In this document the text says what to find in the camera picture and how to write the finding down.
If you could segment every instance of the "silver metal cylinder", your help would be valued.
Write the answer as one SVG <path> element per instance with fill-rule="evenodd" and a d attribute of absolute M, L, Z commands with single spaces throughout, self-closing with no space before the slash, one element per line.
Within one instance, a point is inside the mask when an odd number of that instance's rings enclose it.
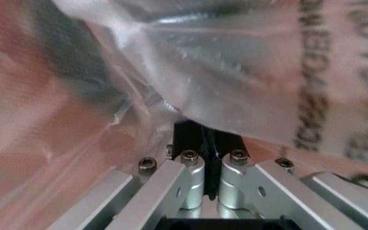
<path fill-rule="evenodd" d="M 186 150 L 181 154 L 181 157 L 175 158 L 174 161 L 185 164 L 191 173 L 191 188 L 181 208 L 193 209 L 200 206 L 204 194 L 204 159 L 199 157 L 197 152 Z"/>

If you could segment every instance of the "plastic bag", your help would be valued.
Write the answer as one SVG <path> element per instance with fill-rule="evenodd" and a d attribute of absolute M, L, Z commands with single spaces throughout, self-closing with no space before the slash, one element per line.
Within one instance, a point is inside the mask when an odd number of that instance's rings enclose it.
<path fill-rule="evenodd" d="M 368 0 L 55 3 L 186 117 L 368 163 Z"/>
<path fill-rule="evenodd" d="M 177 112 L 106 56 L 52 2 L 0 0 L 0 229 L 45 229 L 110 168 L 164 153 Z"/>

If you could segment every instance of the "metal bar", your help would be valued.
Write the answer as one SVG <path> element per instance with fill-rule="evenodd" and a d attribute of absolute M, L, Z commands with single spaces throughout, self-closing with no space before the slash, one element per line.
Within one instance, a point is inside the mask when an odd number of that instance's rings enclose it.
<path fill-rule="evenodd" d="M 163 217 L 174 217 L 191 187 L 188 168 L 167 160 L 149 178 L 107 230 L 153 230 Z"/>
<path fill-rule="evenodd" d="M 110 171 L 90 192 L 52 223 L 48 230 L 104 229 L 139 189 L 131 175 Z"/>
<path fill-rule="evenodd" d="M 302 229 L 361 229 L 273 161 L 243 167 L 233 165 L 229 157 L 223 158 L 221 179 L 233 186 L 229 191 L 240 193 L 220 192 L 223 205 L 242 203 L 242 208 L 256 208 L 266 219 L 292 219 Z"/>
<path fill-rule="evenodd" d="M 302 181 L 361 227 L 368 229 L 368 195 L 361 193 L 355 185 L 330 172 L 317 174 Z"/>

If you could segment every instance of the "screw hole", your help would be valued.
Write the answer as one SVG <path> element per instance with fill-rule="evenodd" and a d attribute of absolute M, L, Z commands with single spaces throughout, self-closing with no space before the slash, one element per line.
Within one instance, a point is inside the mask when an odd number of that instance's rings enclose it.
<path fill-rule="evenodd" d="M 142 162 L 141 162 L 143 165 L 151 165 L 152 163 L 153 163 L 153 161 L 152 160 L 150 160 L 150 159 L 145 159 L 145 160 L 143 160 Z"/>
<path fill-rule="evenodd" d="M 177 194 L 175 195 L 177 198 L 181 195 L 181 188 L 177 189 Z"/>
<path fill-rule="evenodd" d="M 265 197 L 266 196 L 266 191 L 265 189 L 262 187 L 262 186 L 259 186 L 258 187 L 258 194 L 262 197 Z"/>

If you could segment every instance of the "cap screw head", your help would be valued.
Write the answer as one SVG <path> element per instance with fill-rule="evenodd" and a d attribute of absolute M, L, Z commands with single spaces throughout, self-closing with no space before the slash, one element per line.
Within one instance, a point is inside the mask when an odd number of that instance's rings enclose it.
<path fill-rule="evenodd" d="M 185 150 L 181 152 L 180 157 L 181 163 L 187 166 L 196 165 L 198 163 L 198 153 L 196 151 Z"/>
<path fill-rule="evenodd" d="M 235 165 L 245 165 L 248 162 L 248 153 L 241 149 L 230 152 L 230 161 Z"/>
<path fill-rule="evenodd" d="M 275 160 L 277 164 L 279 164 L 282 168 L 286 169 L 288 172 L 292 172 L 294 168 L 294 164 L 291 160 L 286 158 L 278 158 Z"/>
<path fill-rule="evenodd" d="M 152 157 L 145 157 L 138 162 L 138 172 L 142 175 L 152 175 L 157 169 L 157 161 Z"/>

